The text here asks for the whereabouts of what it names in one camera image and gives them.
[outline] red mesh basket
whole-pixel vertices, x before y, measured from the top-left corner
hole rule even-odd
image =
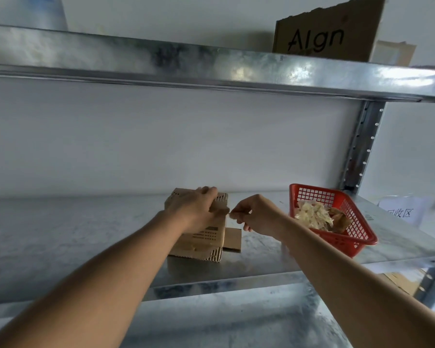
[[[336,207],[344,212],[349,219],[353,220],[343,234],[311,228],[311,230],[318,234],[323,240],[329,242],[332,246],[349,257],[357,255],[364,246],[377,244],[377,236],[371,230],[366,220],[347,194],[334,189],[305,186],[303,184],[291,184],[291,217],[295,216],[295,209],[299,200],[315,200],[327,207]]]

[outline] upper shelf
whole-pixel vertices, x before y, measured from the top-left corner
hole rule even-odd
[[[9,26],[0,76],[435,102],[435,69]]]

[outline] white bottle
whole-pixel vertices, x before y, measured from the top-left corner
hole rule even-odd
[[[0,24],[68,30],[61,0],[0,0]]]

